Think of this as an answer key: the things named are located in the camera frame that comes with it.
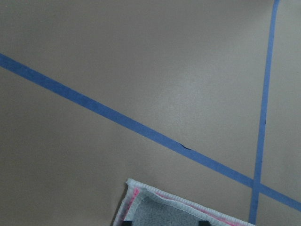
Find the pink and grey towel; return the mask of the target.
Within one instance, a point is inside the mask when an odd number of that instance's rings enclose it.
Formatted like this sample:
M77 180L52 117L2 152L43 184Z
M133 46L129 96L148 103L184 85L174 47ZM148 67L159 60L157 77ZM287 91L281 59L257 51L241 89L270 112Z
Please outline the pink and grey towel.
M250 226L251 223L129 178L114 226Z

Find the blue tape line lengthwise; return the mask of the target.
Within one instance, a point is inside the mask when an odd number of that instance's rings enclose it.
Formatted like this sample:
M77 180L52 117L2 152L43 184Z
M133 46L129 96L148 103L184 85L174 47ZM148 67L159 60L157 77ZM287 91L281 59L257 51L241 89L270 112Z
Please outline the blue tape line lengthwise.
M188 149L181 143L146 127L145 125L15 61L10 57L1 54L0 66L247 187L252 187L253 185L253 179L250 177L247 177L242 173L198 153L195 150Z

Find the blue tape line crosswise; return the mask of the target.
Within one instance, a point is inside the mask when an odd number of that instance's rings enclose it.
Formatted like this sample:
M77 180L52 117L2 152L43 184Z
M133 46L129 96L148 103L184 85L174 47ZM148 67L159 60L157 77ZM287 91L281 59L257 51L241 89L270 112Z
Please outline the blue tape line crosswise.
M269 83L270 83L272 58L273 58L276 18L277 18L279 3L280 1L275 0L273 2L272 11L271 11L269 38L268 38L265 72L264 72L263 88L262 88L262 96L261 96L261 111L260 111L256 158L255 158L254 174L253 174L252 195L251 195L251 202L250 202L250 209L249 209L249 223L254 225L256 224L258 206L259 206L261 173L262 173L263 153L264 153L265 133L266 133L266 119L267 119L268 101L269 101Z

